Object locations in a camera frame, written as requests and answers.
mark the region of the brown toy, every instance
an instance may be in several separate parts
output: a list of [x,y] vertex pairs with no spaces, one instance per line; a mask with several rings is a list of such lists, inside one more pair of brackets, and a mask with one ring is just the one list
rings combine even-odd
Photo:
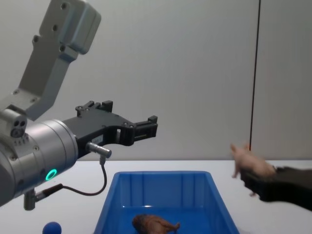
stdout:
[[249,144],[243,148],[238,148],[231,144],[232,155],[235,161],[235,172],[233,178],[236,178],[241,169],[250,170],[259,177],[270,177],[276,174],[274,166],[268,164],[262,158],[255,156],[250,151]]
[[133,218],[132,225],[138,234],[167,234],[175,232],[180,228],[180,224],[175,226],[165,219],[149,214],[140,214]]

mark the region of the blue tray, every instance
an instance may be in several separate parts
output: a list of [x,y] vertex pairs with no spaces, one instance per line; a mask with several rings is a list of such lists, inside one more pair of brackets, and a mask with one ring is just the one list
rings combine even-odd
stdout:
[[177,234],[238,234],[208,172],[116,173],[95,234],[137,234],[139,214],[180,222]]

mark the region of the white wall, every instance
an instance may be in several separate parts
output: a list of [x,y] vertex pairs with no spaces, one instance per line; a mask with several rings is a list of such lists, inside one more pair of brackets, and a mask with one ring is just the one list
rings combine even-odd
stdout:
[[311,9],[262,1],[252,148],[266,158],[312,158]]
[[[131,121],[159,117],[156,138],[108,146],[112,160],[227,159],[231,142],[249,139],[258,0],[89,2],[102,15],[94,44],[40,120],[108,99]],[[3,4],[0,98],[18,85],[49,0]]]

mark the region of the white table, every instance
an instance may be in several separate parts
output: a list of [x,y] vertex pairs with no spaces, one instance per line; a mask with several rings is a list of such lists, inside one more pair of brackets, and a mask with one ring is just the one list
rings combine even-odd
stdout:
[[[312,168],[311,161],[271,161],[276,166]],[[240,179],[232,179],[232,161],[111,161],[106,163],[108,187],[100,195],[86,197],[62,190],[36,204],[33,211],[23,209],[23,197],[0,208],[1,234],[40,234],[45,224],[56,221],[63,234],[91,234],[98,222],[108,188],[116,172],[200,170],[210,172],[218,190],[242,234],[310,234],[312,212],[295,205],[264,203],[249,197]],[[36,191],[63,183],[86,192],[103,185],[100,165],[95,161],[77,162],[69,171],[36,188]]]

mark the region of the blue ball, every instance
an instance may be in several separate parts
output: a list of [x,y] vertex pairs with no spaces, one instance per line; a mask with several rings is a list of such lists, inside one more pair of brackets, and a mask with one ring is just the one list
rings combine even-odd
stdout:
[[62,228],[56,222],[48,223],[44,226],[42,234],[61,234]]

